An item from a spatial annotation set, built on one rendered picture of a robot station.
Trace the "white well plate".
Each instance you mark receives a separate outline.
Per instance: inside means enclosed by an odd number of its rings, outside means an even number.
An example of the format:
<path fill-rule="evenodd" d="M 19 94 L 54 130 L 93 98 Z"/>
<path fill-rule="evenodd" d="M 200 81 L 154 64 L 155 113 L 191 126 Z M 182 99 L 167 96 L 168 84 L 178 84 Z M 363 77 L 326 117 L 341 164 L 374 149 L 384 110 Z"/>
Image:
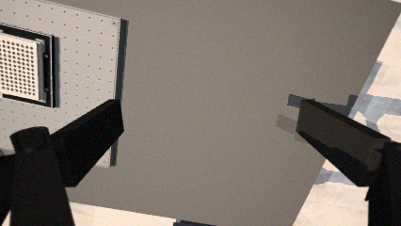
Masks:
<path fill-rule="evenodd" d="M 42 42 L 0 32 L 0 92 L 43 101 Z"/>

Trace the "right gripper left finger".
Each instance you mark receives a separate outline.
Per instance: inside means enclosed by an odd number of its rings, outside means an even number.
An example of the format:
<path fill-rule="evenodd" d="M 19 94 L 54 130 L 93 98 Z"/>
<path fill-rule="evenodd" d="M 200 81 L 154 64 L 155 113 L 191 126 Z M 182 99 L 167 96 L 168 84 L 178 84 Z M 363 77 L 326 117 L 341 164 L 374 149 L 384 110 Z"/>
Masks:
<path fill-rule="evenodd" d="M 9 226 L 75 226 L 65 187 L 76 187 L 123 132 L 120 99 L 109 99 L 52 135 L 44 126 L 11 134 L 15 154 L 0 156 L 0 226 L 9 211 Z"/>

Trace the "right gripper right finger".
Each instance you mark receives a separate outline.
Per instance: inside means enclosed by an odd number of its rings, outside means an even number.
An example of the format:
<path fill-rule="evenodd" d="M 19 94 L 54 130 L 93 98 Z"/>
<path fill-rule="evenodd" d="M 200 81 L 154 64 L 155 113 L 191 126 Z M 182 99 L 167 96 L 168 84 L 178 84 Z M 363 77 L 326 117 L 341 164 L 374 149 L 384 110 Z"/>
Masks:
<path fill-rule="evenodd" d="M 301 100 L 296 132 L 357 187 L 369 187 L 368 226 L 401 226 L 401 142 L 314 100 Z"/>

